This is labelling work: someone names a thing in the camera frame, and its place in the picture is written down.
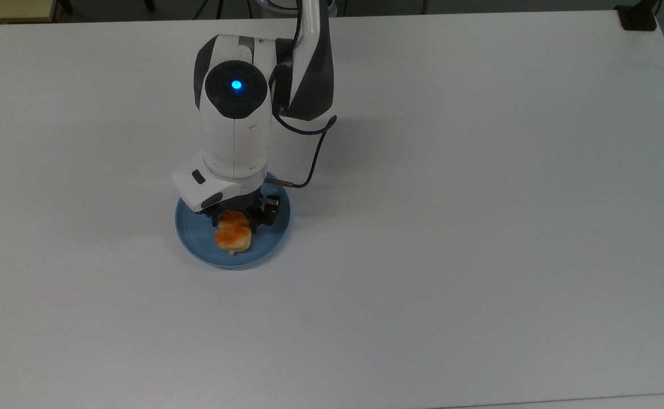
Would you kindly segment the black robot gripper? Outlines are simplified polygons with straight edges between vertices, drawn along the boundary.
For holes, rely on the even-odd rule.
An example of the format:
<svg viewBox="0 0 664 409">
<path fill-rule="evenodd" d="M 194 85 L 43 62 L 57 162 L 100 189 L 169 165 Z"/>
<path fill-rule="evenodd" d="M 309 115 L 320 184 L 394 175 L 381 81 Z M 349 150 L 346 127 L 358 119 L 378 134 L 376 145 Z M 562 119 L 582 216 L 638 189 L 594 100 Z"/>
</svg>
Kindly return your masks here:
<svg viewBox="0 0 664 409">
<path fill-rule="evenodd" d="M 249 230 L 256 235 L 259 226 L 272 226 L 279 214 L 281 197 L 264 196 L 261 190 L 224 199 L 200 211 L 201 215 L 212 220 L 212 227 L 218 229 L 221 215 L 226 211 L 238 212 L 249 222 Z"/>
</svg>

